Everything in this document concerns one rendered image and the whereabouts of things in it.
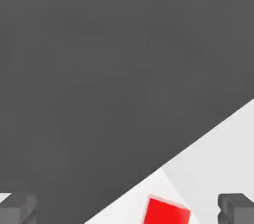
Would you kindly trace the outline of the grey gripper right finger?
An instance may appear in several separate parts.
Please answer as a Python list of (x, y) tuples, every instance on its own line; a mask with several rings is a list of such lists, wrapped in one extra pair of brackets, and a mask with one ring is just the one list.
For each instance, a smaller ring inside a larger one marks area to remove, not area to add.
[(242, 193), (219, 194), (218, 224), (254, 224), (254, 202)]

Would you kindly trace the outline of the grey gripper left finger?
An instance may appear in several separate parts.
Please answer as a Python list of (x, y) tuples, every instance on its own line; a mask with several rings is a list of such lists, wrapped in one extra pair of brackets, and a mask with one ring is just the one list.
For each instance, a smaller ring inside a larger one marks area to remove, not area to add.
[(12, 193), (0, 203), (0, 224), (37, 224), (36, 207), (35, 194)]

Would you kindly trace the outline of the small red cube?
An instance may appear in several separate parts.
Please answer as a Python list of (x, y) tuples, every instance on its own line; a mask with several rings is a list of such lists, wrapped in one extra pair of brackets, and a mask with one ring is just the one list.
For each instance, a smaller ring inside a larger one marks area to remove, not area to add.
[(190, 216), (184, 205), (149, 195), (142, 224), (189, 224)]

